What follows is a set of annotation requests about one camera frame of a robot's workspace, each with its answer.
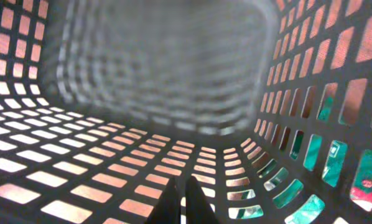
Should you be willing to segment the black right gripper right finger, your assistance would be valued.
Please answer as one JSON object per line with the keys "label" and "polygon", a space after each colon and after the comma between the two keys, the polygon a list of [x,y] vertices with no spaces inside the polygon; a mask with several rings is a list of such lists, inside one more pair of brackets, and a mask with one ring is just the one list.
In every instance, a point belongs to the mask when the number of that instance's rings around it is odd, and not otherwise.
{"label": "black right gripper right finger", "polygon": [[188,224],[220,224],[194,176],[186,181],[185,199]]}

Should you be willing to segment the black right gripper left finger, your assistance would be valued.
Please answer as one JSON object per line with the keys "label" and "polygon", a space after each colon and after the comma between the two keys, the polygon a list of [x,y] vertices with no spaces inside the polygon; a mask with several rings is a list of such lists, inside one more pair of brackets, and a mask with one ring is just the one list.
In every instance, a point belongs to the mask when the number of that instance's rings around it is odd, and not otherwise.
{"label": "black right gripper left finger", "polygon": [[180,196],[174,177],[168,181],[145,224],[180,224]]}

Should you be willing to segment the grey plastic basket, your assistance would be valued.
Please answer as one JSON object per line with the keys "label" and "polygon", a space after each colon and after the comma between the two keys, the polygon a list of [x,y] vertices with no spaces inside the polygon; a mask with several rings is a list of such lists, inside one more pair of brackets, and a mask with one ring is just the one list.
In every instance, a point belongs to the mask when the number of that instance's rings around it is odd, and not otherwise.
{"label": "grey plastic basket", "polygon": [[144,223],[253,190],[265,93],[372,92],[372,0],[0,1],[0,223]]}

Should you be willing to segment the green Nescafe coffee bag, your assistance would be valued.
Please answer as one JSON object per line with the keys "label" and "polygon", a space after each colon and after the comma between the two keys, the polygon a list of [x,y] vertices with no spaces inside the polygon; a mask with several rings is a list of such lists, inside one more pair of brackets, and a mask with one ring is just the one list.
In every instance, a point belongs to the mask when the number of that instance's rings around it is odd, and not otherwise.
{"label": "green Nescafe coffee bag", "polygon": [[313,88],[263,94],[231,219],[257,223],[372,223],[372,92]]}

